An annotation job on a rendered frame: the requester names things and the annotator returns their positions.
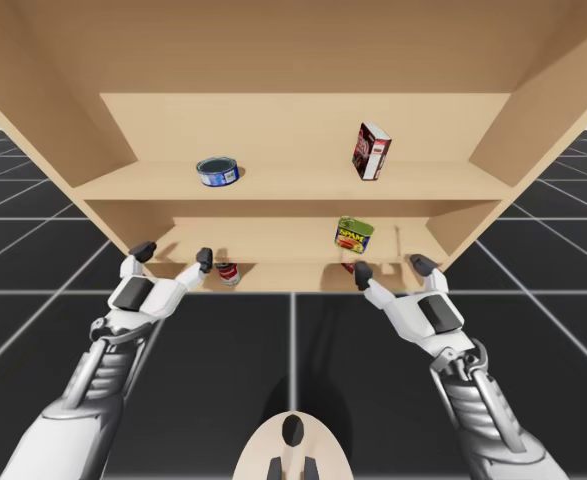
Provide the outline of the tan robot part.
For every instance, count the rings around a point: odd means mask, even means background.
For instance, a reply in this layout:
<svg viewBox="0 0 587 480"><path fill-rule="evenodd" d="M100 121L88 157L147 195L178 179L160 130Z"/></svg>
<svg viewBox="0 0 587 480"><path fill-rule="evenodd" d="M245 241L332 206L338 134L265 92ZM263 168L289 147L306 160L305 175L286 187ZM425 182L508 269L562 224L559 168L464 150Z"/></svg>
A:
<svg viewBox="0 0 587 480"><path fill-rule="evenodd" d="M333 433L299 411L277 414L252 434L232 480L354 480Z"/></svg>

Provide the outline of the green and blue rectangular can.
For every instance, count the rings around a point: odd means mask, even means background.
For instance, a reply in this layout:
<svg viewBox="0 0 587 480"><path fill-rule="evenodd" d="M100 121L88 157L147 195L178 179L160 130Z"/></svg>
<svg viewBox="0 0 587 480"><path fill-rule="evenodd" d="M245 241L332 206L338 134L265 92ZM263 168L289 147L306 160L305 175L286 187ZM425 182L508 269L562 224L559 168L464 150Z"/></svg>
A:
<svg viewBox="0 0 587 480"><path fill-rule="evenodd" d="M363 254L375 227L350 216L342 216L337 225L335 244L357 254Z"/></svg>

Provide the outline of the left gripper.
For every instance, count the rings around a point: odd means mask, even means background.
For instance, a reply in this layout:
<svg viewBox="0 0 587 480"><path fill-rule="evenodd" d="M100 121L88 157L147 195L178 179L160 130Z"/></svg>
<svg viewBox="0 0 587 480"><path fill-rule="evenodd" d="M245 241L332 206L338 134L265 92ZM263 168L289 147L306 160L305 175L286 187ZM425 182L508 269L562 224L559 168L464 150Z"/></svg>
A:
<svg viewBox="0 0 587 480"><path fill-rule="evenodd" d="M145 241L133 247L120 265L124 277L109 297L109 323L155 323L171 316L187 291L202 284L213 268L212 249L204 247L195 262L175 280L141 276L143 265L156 250L156 243Z"/></svg>

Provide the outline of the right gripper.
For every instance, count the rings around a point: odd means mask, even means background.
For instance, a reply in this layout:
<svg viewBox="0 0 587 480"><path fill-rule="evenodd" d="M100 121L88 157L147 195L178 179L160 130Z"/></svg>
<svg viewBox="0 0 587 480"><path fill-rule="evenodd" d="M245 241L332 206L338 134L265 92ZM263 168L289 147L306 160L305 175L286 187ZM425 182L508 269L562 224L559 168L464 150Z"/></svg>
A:
<svg viewBox="0 0 587 480"><path fill-rule="evenodd" d="M373 278L372 268L363 261L356 262L354 267L358 290L377 309L387 310L401 338L432 357L438 357L447 348L460 353L472 350L474 344L463 331L463 317L446 295L448 281L438 264L422 254L413 254L409 260L413 270L424 279L422 290L397 298Z"/></svg>

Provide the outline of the pale wooden shelf unit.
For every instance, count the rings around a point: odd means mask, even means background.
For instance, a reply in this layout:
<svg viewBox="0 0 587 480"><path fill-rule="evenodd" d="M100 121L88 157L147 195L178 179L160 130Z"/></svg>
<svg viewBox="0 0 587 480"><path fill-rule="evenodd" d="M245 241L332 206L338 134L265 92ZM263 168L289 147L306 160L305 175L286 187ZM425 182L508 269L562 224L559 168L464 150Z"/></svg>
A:
<svg viewBox="0 0 587 480"><path fill-rule="evenodd" d="M206 246L245 292L347 291L352 216L414 291L411 254L449 267L587 127L587 0L0 0L0 127L152 274Z"/></svg>

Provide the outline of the red and white can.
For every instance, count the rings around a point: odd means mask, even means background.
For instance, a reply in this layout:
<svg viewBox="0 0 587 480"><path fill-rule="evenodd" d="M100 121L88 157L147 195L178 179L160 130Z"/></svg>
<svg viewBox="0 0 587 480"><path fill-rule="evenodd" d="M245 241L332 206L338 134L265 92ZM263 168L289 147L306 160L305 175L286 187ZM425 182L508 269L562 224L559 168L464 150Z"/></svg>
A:
<svg viewBox="0 0 587 480"><path fill-rule="evenodd" d="M218 275L227 286L235 286L240 281L240 272L237 263L215 263Z"/></svg>

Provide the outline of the blue flat can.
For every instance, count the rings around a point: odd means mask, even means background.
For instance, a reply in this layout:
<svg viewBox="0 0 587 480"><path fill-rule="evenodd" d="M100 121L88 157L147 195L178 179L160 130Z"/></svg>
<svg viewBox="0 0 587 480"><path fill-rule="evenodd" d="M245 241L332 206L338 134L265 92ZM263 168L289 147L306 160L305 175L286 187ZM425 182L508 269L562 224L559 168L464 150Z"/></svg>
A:
<svg viewBox="0 0 587 480"><path fill-rule="evenodd" d="M196 170L200 181L209 187L224 187L239 179L239 170L235 159L229 157L211 157L197 163Z"/></svg>

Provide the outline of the red and white carton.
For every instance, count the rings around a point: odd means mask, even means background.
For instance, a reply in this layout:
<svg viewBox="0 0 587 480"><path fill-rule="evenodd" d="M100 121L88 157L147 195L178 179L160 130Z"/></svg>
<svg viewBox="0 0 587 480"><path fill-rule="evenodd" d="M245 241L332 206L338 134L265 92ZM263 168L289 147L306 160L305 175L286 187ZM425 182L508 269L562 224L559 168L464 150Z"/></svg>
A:
<svg viewBox="0 0 587 480"><path fill-rule="evenodd" d="M363 181L376 181L384 165L392 139L377 125L363 122L358 132L352 163Z"/></svg>

